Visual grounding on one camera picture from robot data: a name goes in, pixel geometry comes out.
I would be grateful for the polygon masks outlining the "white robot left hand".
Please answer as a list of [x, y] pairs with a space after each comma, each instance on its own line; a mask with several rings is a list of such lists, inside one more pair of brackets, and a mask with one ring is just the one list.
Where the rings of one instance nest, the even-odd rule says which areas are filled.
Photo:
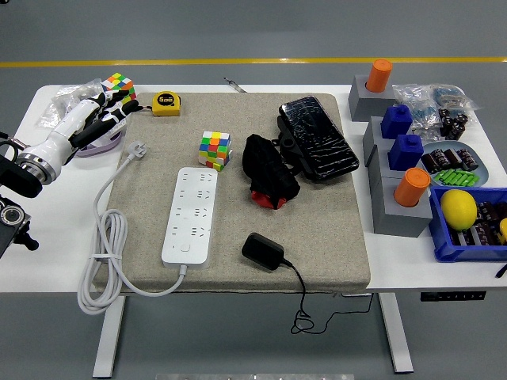
[[140, 109], [136, 100], [122, 102], [127, 95], [127, 90], [110, 90], [80, 101], [42, 143], [25, 149], [19, 159], [33, 162], [45, 169], [48, 176], [57, 177], [77, 150], [93, 143]]

